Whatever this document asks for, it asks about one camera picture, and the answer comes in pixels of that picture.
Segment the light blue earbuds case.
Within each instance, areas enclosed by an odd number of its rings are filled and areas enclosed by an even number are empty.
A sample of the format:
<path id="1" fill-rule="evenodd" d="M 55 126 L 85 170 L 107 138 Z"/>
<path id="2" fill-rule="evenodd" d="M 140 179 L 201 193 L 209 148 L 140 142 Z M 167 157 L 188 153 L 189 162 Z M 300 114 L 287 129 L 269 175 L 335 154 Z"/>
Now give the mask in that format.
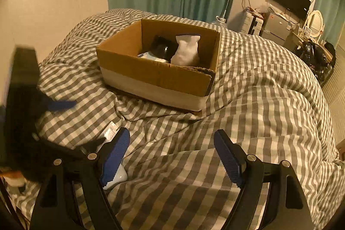
<path id="1" fill-rule="evenodd" d="M 106 179 L 104 190 L 110 190 L 114 188 L 119 183 L 123 183 L 127 180 L 127 173 L 122 164 L 119 165 L 118 170 L 116 171 L 113 179 Z"/>

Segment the white cream tube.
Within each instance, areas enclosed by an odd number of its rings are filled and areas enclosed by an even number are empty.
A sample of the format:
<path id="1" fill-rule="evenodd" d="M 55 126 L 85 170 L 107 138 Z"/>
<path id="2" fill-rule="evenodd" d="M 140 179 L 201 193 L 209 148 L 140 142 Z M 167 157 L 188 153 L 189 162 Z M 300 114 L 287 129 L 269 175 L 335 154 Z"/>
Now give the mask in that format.
<path id="1" fill-rule="evenodd" d="M 119 127 L 114 123 L 114 122 L 110 122 L 105 128 L 104 130 L 100 133 L 100 137 L 104 138 L 103 142 L 101 143 L 101 145 L 99 145 L 96 149 L 96 153 L 99 152 L 99 150 L 102 148 L 102 146 L 108 142 L 111 142 L 113 140 L 113 138 L 115 137 L 115 135 L 117 134 L 117 132 L 119 131 Z"/>

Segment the white blue packet in box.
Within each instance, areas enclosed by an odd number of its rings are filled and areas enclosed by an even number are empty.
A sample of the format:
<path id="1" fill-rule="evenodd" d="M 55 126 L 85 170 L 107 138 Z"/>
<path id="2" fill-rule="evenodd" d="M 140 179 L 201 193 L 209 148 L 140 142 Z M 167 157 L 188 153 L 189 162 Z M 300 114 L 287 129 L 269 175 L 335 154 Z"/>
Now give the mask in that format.
<path id="1" fill-rule="evenodd" d="M 168 61 L 166 59 L 156 57 L 154 54 L 152 54 L 149 51 L 145 52 L 145 53 L 141 53 L 137 57 L 138 58 L 149 59 L 151 61 L 157 61 L 157 62 L 160 62 L 160 63 L 168 63 Z"/>

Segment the grey checkered duvet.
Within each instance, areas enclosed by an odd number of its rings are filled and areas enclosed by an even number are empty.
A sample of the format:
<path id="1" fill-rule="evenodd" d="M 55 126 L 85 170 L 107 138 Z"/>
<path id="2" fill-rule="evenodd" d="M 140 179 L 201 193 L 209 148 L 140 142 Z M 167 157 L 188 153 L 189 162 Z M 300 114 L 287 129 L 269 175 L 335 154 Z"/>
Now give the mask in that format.
<path id="1" fill-rule="evenodd" d="M 313 229 L 331 220 L 344 197 L 332 118 L 310 69 L 285 48 L 219 28 L 215 83 L 200 113 L 183 113 L 107 88 L 96 47 L 141 19 L 180 22 L 170 15 L 113 9 L 80 22 L 40 64 L 40 89 L 77 101 L 47 113 L 40 135 L 73 148 L 110 123 L 126 127 L 128 180 L 108 194 L 124 229 L 220 229 L 238 188 L 213 145 L 216 130 L 264 162 L 288 160 L 301 183 Z"/>

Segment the black round object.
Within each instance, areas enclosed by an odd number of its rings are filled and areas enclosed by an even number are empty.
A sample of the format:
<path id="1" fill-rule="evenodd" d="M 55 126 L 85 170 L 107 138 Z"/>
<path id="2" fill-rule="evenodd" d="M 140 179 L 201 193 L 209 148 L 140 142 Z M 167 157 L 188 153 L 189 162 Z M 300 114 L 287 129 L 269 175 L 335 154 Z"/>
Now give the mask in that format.
<path id="1" fill-rule="evenodd" d="M 161 36 L 156 36 L 150 47 L 150 52 L 157 58 L 171 62 L 173 55 L 178 49 L 178 44 Z"/>

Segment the brown cardboard box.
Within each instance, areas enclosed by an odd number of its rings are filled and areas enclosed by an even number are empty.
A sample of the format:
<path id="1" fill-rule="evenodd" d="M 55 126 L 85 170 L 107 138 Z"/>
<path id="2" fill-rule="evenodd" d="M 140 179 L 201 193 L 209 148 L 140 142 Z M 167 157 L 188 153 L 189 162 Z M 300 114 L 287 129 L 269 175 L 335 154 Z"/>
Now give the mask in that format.
<path id="1" fill-rule="evenodd" d="M 199 64 L 181 67 L 139 55 L 158 37 L 198 35 Z M 96 48 L 105 83 L 120 91 L 162 105 L 201 111 L 212 89 L 220 52 L 220 32 L 179 22 L 141 19 L 109 37 Z"/>

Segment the white louvered wardrobe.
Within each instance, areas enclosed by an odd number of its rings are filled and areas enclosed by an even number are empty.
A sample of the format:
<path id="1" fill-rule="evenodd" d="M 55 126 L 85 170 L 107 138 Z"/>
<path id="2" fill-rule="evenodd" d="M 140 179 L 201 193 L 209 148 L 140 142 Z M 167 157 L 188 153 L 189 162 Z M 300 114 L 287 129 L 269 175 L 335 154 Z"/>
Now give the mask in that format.
<path id="1" fill-rule="evenodd" d="M 334 71 L 322 87 L 332 116 L 336 144 L 344 140 L 344 63 L 336 61 Z"/>

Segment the white sock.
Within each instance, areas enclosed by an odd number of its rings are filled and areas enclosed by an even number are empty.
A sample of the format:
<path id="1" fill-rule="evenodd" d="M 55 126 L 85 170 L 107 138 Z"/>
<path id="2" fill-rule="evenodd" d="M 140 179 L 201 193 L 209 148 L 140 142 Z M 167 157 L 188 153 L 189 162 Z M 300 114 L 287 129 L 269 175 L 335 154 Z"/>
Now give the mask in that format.
<path id="1" fill-rule="evenodd" d="M 186 34 L 176 36 L 178 48 L 171 63 L 180 67 L 196 67 L 199 63 L 198 41 L 200 35 Z"/>

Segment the black bag on desk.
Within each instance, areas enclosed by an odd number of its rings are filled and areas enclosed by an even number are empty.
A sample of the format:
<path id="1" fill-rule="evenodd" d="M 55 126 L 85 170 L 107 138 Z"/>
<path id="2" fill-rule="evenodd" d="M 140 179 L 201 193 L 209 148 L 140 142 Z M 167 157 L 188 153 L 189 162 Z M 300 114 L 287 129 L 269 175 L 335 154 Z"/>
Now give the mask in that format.
<path id="1" fill-rule="evenodd" d="M 296 47 L 293 53 L 306 63 L 320 86 L 323 87 L 333 74 L 336 64 L 336 50 L 329 42 L 325 43 L 324 47 L 326 51 L 332 55 L 332 59 L 329 61 L 325 51 L 317 44 L 311 41 L 304 41 L 302 44 L 303 46 Z"/>

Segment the grey mini fridge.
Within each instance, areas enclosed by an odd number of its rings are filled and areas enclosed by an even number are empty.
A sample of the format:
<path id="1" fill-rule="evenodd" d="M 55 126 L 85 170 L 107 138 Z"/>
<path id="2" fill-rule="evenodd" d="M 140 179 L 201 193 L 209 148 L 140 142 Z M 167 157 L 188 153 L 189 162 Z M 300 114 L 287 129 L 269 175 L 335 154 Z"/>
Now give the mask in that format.
<path id="1" fill-rule="evenodd" d="M 291 26 L 287 20 L 275 13 L 268 12 L 265 15 L 260 36 L 264 39 L 274 41 L 278 45 L 284 45 L 290 30 Z"/>

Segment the white oval mirror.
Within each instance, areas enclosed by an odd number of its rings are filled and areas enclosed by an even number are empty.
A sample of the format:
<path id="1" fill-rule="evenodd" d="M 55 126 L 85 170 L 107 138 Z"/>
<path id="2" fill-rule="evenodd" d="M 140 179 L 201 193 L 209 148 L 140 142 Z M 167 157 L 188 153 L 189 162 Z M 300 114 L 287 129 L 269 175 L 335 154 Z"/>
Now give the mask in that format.
<path id="1" fill-rule="evenodd" d="M 306 19 L 305 26 L 310 30 L 310 37 L 317 39 L 324 29 L 323 16 L 321 11 L 314 10 L 312 11 Z"/>

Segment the white drawer cabinet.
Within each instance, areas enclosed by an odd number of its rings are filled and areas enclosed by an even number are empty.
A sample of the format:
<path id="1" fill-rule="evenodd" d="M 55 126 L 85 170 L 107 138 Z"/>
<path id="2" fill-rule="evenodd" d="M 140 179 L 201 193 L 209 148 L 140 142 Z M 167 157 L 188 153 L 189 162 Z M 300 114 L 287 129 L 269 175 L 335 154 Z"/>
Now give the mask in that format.
<path id="1" fill-rule="evenodd" d="M 239 31 L 244 34 L 259 35 L 264 20 L 250 11 L 242 12 L 242 19 Z"/>

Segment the teal right curtain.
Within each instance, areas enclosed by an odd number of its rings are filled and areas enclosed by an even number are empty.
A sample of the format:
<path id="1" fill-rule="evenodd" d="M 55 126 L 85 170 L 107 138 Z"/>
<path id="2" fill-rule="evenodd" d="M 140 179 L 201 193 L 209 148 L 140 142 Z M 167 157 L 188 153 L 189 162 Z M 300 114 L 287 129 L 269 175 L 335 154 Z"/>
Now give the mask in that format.
<path id="1" fill-rule="evenodd" d="M 321 40 L 336 47 L 344 26 L 344 0 L 316 0 L 314 10 L 323 16 L 325 29 Z"/>

